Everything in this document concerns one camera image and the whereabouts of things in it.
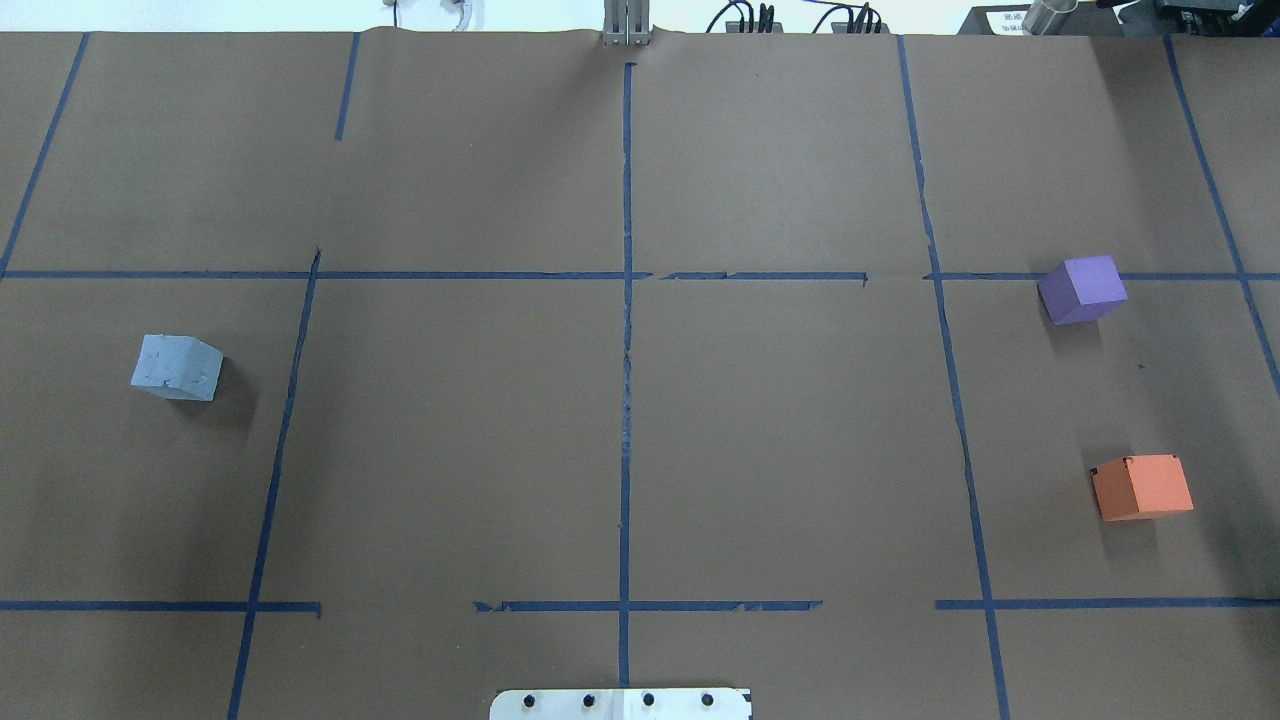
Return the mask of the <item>light blue foam block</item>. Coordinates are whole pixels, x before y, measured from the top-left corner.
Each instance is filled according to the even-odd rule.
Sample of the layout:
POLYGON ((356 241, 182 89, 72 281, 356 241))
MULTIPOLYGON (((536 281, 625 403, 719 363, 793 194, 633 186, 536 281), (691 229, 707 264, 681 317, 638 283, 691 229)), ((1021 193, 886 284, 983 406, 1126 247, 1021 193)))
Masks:
POLYGON ((145 334, 131 387, 165 400, 211 402, 224 359, 196 337, 145 334))

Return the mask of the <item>purple foam block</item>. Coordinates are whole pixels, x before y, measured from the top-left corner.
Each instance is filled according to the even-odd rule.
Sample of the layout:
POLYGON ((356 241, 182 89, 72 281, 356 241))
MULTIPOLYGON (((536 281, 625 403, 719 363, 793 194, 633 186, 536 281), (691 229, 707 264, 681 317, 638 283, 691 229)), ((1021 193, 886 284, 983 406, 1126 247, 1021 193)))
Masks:
POLYGON ((1111 255, 1069 258, 1039 278, 1037 290, 1055 325, 1097 322, 1129 300, 1111 255))

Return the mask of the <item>orange foam block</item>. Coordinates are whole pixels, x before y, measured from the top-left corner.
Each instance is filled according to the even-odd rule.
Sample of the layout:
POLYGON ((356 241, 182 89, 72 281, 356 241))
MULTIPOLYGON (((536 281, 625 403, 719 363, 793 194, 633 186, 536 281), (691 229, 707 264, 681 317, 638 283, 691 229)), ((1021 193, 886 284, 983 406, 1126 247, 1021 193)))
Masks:
POLYGON ((1196 509, 1175 454, 1117 457, 1091 469, 1091 483, 1105 521, 1148 520, 1196 509))

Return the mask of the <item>aluminium frame post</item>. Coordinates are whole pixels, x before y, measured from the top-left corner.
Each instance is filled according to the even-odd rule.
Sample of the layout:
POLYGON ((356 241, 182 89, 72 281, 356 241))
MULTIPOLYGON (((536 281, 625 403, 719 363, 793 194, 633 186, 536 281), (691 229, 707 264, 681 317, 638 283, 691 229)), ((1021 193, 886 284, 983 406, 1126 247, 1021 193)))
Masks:
POLYGON ((605 0, 602 40, 608 47, 637 47, 652 42, 649 0, 605 0))

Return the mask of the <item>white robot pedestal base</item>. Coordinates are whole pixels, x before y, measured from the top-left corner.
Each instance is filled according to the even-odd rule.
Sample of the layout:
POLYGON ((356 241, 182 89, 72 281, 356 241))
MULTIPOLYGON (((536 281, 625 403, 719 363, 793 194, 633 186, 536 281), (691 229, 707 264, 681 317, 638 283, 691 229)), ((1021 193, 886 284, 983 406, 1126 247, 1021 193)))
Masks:
POLYGON ((511 689, 490 719, 753 719, 750 691, 728 687, 511 689))

